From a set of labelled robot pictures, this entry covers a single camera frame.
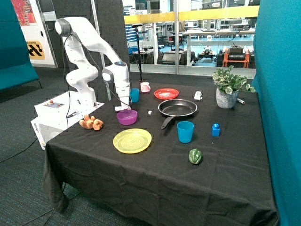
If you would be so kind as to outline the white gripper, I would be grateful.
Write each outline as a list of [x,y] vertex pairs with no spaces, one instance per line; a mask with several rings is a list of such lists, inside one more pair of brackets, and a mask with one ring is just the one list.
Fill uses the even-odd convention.
[[130,87],[116,88],[116,92],[119,97],[121,106],[131,106],[130,105]]

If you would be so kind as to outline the blue cup near arm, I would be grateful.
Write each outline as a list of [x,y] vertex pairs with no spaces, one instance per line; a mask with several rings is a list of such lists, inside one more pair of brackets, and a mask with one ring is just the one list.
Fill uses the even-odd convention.
[[139,101],[139,89],[138,88],[132,88],[130,90],[130,97],[131,97],[131,101],[132,103],[137,103]]

